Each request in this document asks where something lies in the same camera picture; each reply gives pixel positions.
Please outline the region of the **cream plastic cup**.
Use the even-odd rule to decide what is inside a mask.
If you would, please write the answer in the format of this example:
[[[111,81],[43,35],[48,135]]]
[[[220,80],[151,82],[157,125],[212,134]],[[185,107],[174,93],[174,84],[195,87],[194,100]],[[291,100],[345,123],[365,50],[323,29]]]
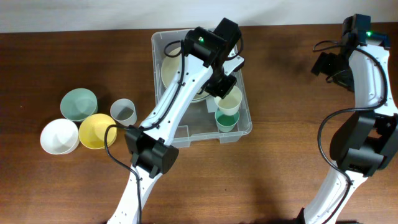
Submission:
[[[218,109],[227,116],[232,116],[239,111],[239,107],[243,100],[242,91],[234,86],[228,95],[224,98],[215,97],[215,103]]]

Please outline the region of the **green plastic cup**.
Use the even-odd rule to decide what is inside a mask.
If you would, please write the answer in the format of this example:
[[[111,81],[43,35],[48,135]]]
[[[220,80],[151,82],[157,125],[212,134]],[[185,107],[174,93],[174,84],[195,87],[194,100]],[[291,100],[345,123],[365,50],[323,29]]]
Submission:
[[[218,129],[224,133],[230,132],[239,121],[239,118],[239,112],[234,115],[226,115],[220,109],[217,109],[215,112],[216,125]]]

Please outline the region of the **cream white plate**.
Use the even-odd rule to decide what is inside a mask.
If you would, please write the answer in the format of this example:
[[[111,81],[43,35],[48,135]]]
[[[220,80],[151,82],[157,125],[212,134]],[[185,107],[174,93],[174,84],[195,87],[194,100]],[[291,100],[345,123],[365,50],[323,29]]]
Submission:
[[[160,74],[165,90],[169,87],[172,80],[174,79],[177,70],[180,68],[180,62],[181,62],[181,55],[175,58],[166,57],[164,59]],[[209,93],[206,93],[204,91],[202,93],[200,92],[201,90],[197,91],[197,94],[193,97],[192,103],[198,103],[200,101],[207,99],[210,96]]]

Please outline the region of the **grey plastic cup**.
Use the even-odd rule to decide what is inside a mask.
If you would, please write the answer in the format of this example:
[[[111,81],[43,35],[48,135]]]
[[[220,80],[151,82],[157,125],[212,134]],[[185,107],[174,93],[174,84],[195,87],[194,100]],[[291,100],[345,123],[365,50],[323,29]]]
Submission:
[[[118,99],[111,105],[110,115],[123,126],[132,126],[137,121],[135,105],[126,98]]]

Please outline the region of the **yellow bowl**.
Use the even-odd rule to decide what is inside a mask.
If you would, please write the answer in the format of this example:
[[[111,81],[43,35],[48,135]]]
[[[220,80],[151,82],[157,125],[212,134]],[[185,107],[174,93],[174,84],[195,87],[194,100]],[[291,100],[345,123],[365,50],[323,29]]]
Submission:
[[[116,124],[106,114],[98,113],[87,117],[80,125],[79,140],[88,149],[104,149],[104,135],[108,126]]]

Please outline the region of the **green bowl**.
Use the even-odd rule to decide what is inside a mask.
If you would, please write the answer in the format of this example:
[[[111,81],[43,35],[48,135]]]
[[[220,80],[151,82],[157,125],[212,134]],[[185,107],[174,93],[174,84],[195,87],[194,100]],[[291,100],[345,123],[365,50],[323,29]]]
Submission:
[[[97,113],[98,100],[89,89],[77,88],[69,91],[61,100],[61,114],[74,122],[82,122],[87,117]]]

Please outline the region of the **white bowl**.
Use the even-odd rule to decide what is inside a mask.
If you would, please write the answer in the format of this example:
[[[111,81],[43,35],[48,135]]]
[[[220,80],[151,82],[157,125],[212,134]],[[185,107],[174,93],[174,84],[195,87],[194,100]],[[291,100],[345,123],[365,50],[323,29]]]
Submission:
[[[40,135],[42,149],[53,155],[74,151],[80,143],[77,125],[69,119],[55,119],[47,124]]]

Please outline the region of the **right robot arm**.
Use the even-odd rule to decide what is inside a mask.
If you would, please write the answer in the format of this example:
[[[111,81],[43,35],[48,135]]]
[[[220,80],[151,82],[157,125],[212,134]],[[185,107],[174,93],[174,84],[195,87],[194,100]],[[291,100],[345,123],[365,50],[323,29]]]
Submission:
[[[385,169],[397,152],[397,106],[388,76],[389,36],[371,31],[370,16],[354,14],[343,21],[341,40],[329,43],[340,52],[314,47],[320,56],[311,72],[323,73],[326,82],[354,92],[355,106],[335,111],[322,121],[318,145],[327,121],[351,113],[333,135],[330,154],[320,151],[330,170],[295,223],[336,223],[355,190],[377,170]]]

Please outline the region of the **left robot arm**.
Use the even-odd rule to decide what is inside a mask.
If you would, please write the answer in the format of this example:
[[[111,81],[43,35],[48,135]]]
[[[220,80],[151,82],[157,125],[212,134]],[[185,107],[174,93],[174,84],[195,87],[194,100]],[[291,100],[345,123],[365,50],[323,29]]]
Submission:
[[[215,30],[196,27],[179,40],[174,56],[180,65],[174,79],[151,114],[139,125],[125,126],[131,165],[115,162],[129,171],[129,180],[108,223],[141,223],[142,210],[157,180],[175,163],[179,150],[172,145],[178,125],[198,92],[225,98],[237,82],[233,72],[244,60],[231,55],[242,43],[237,23],[223,18]]]

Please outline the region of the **white label in bin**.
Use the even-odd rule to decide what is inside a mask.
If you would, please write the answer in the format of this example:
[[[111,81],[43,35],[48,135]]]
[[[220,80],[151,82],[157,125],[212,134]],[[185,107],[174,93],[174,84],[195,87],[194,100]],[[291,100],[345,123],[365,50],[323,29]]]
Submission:
[[[217,104],[215,103],[214,98],[207,98],[206,99],[206,106],[209,113],[215,113],[218,109]]]

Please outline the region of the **clear plastic storage bin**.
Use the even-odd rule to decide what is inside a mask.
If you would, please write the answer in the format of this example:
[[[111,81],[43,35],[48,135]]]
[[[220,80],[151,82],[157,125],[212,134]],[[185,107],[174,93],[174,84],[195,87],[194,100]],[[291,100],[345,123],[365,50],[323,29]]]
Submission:
[[[155,102],[158,103],[165,92],[161,79],[161,67],[166,56],[166,44],[183,39],[188,30],[172,30],[156,32],[151,37],[152,58],[154,67]],[[227,133],[221,132],[215,120],[215,113],[209,113],[206,100],[190,103],[176,130],[172,145],[177,148],[190,147],[193,141],[218,139],[220,143],[236,142],[242,136],[252,131],[252,120],[247,103],[242,71],[231,73],[237,79],[236,86],[243,93],[243,100],[239,107],[240,118],[235,127]]]

